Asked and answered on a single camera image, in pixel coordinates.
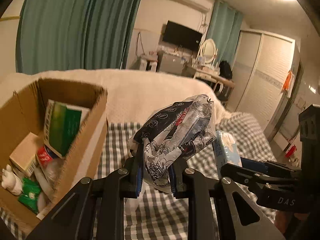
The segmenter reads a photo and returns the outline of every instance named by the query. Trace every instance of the plaid bedsheet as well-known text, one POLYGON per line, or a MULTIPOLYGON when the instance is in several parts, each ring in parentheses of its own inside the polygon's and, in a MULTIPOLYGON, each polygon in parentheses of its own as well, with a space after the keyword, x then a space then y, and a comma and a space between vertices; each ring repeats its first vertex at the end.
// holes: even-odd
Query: plaid bedsheet
MULTIPOLYGON (((103 178, 119 169, 125 160, 131 157, 127 140, 140 128, 138 123, 111 123, 105 145, 100 157, 96 179, 103 178)), ((254 160, 273 160, 270 146, 263 135, 257 120, 246 113, 233 113, 230 119, 222 120, 216 125, 216 130, 231 131, 237 141, 241 157, 254 160)), ((217 168, 214 161, 212 145, 188 160, 188 165, 206 177, 218 179, 217 168)), ((256 201, 254 194, 247 190, 246 186, 240 185, 246 194, 256 201)), ((213 216, 215 217, 214 228, 218 236, 218 226, 213 199, 211 199, 213 216)), ((274 221, 275 211, 261 207, 264 214, 274 221)), ((10 218, 2 212, 6 224, 18 239, 24 239, 24 234, 10 218)), ((159 192, 147 185, 146 191, 139 202, 139 206, 131 216, 124 216, 125 239, 187 239, 188 235, 188 200, 175 199, 172 194, 159 192)))

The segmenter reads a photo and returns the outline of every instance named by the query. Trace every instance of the blue packaging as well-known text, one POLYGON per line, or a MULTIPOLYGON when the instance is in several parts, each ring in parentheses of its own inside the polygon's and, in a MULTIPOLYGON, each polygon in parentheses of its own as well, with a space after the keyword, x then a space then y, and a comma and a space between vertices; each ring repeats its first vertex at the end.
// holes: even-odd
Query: blue packaging
POLYGON ((213 142, 214 158, 216 161, 218 177, 221 179, 221 167, 226 163, 231 163, 242 167, 237 143, 230 132, 216 131, 217 138, 213 142))

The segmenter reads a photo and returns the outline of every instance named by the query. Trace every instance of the snack package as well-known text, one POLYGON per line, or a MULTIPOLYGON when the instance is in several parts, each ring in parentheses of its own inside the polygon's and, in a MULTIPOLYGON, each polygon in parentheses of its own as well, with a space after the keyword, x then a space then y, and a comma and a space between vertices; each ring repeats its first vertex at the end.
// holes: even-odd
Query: snack package
POLYGON ((44 144, 64 158, 89 111, 49 99, 44 118, 44 144))
POLYGON ((214 158, 217 165, 218 177, 221 179, 221 167, 231 163, 242 167, 241 158, 238 154, 236 140, 229 132, 216 131, 217 138, 213 143, 214 158))
POLYGON ((216 138, 214 103, 196 95, 156 111, 129 139, 132 155, 138 144, 144 148, 143 180, 171 193, 170 165, 179 157, 188 160, 216 138))
POLYGON ((22 194, 19 196, 18 201, 27 206, 33 213, 38 214, 38 197, 41 192, 41 188, 38 183, 24 178, 22 186, 22 194))
POLYGON ((60 175, 63 160, 55 155, 54 152, 46 145, 42 146, 38 150, 36 158, 40 164, 45 178, 49 182, 50 186, 54 188, 54 185, 60 175))

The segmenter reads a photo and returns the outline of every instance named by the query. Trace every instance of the television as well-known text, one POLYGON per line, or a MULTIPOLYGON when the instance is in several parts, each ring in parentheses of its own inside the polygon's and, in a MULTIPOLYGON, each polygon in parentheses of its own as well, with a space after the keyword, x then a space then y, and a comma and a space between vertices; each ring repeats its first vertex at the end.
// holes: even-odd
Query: television
POLYGON ((168 21, 162 40, 185 49, 198 51, 201 38, 202 33, 168 21))

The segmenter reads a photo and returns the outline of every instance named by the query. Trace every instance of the cardboard box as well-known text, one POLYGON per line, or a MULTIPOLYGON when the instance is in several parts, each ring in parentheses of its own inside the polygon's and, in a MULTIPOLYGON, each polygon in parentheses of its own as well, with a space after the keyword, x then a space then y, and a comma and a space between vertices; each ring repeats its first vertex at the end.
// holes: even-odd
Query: cardboard box
MULTIPOLYGON (((30 133, 43 136, 45 106, 48 99, 91 109, 71 144, 55 188, 52 204, 57 204, 71 189, 77 169, 97 124, 105 114, 107 92, 103 87, 73 81, 39 79, 14 93, 0 109, 0 168, 10 163, 9 156, 30 133)), ((105 122, 86 176, 94 177, 107 133, 105 122)), ((32 211, 18 202, 17 197, 0 187, 0 206, 28 234, 40 220, 32 211)))

